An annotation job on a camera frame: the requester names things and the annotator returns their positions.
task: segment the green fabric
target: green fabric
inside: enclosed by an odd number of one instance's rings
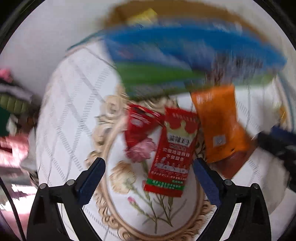
[[[6,124],[8,122],[10,113],[0,107],[0,136],[5,137],[8,136],[8,131],[6,130]]]
[[[28,110],[29,103],[8,94],[0,94],[0,107],[11,114],[20,115]]]

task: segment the red snack packet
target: red snack packet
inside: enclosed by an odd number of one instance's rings
[[[145,191],[171,197],[182,195],[198,128],[196,113],[166,107],[164,127]]]
[[[159,124],[163,124],[164,116],[140,105],[131,104],[129,107],[127,130],[124,132],[126,156],[133,162],[141,162],[150,159],[151,152],[156,150],[156,145],[148,138],[148,134]]]

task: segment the blue object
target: blue object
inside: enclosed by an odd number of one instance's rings
[[[278,126],[274,126],[271,128],[270,135],[276,139],[284,141],[287,144],[296,146],[296,134],[293,132],[283,130]]]
[[[90,168],[83,171],[76,179],[75,191],[78,197],[78,204],[82,207],[91,200],[91,197],[102,179],[106,170],[103,158],[97,158]]]
[[[207,195],[210,203],[216,205],[217,208],[221,205],[221,200],[219,197],[219,188],[216,186],[212,177],[210,176],[210,168],[204,162],[202,158],[197,158],[193,162],[193,171],[198,181],[200,182],[205,194]]]
[[[223,65],[225,78],[242,79],[275,73],[286,63],[274,47],[223,21],[164,21],[122,27],[104,36],[115,63],[139,62],[181,69],[213,71]]]

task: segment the floral pattern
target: floral pattern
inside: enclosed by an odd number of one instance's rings
[[[126,150],[126,156],[132,160],[132,162],[142,162],[151,158],[151,152],[156,151],[156,144],[151,138],[139,142],[135,146]]]
[[[112,169],[110,182],[114,192],[128,194],[131,185],[136,181],[136,175],[133,173],[131,164],[120,161]]]
[[[112,130],[115,126],[118,126],[122,123],[123,117],[126,116],[126,108],[127,104],[131,103],[127,99],[127,96],[124,92],[122,86],[117,86],[115,95],[108,96],[105,98],[104,102],[101,106],[101,115],[98,116],[97,126],[93,130],[92,138],[94,140],[95,151],[91,152],[86,160],[86,166],[89,167],[92,162],[97,157],[105,158],[106,162],[108,161],[108,154],[106,153],[106,149],[110,146],[110,138]],[[169,107],[177,107],[177,101],[174,98],[162,97],[158,99],[151,99],[138,102],[146,108],[149,108],[154,111],[158,111],[160,113],[164,113],[165,106]],[[203,156],[204,155],[204,143],[202,139],[202,134],[199,135],[199,143],[196,146],[196,155]],[[124,220],[120,221],[120,217],[116,213],[116,210],[112,207],[112,203],[110,200],[110,196],[107,191],[107,178],[110,181],[112,190],[118,194],[126,195],[128,204],[137,210],[140,215],[146,216],[146,219],[143,222],[143,225],[147,222],[152,222],[154,224],[155,233],[157,232],[158,223],[163,222],[168,226],[172,226],[172,220],[176,218],[176,214],[186,205],[186,201],[179,207],[173,206],[174,199],[163,196],[163,195],[154,195],[155,198],[152,197],[152,194],[145,192],[143,187],[139,190],[135,187],[135,182],[137,181],[137,177],[133,172],[132,165],[130,163],[126,163],[125,161],[119,161],[116,166],[111,170],[112,173],[109,177],[104,176],[99,186],[97,187],[94,198],[96,200],[96,205],[98,207],[99,214],[102,216],[102,223],[110,227],[111,229],[117,230],[118,237],[121,240],[136,240],[136,241],[153,241],[153,237],[148,237],[141,235],[137,230],[133,229],[132,231],[127,228],[127,224],[124,223]],[[142,169],[144,171],[144,179],[147,179],[149,168],[146,161],[141,162]],[[138,204],[137,200],[144,201],[142,207]],[[159,213],[155,213],[155,208],[158,208]],[[174,237],[157,236],[161,237],[159,240],[169,240],[169,241],[191,241],[192,237],[194,237],[200,227],[202,226],[205,215],[211,210],[212,206],[206,200],[203,201],[201,210],[198,209],[195,212],[195,219],[192,220],[192,225],[189,227],[181,228],[174,231]]]

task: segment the pink cloth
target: pink cloth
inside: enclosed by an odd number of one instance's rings
[[[151,138],[146,138],[126,150],[126,156],[130,158],[132,162],[142,162],[151,158],[152,151],[156,151],[156,145]]]
[[[0,166],[2,167],[20,167],[20,162],[28,156],[29,141],[26,134],[0,137],[0,145],[12,149],[12,153],[0,150]]]
[[[11,72],[9,69],[0,69],[0,78],[4,79],[6,82],[11,83]]]

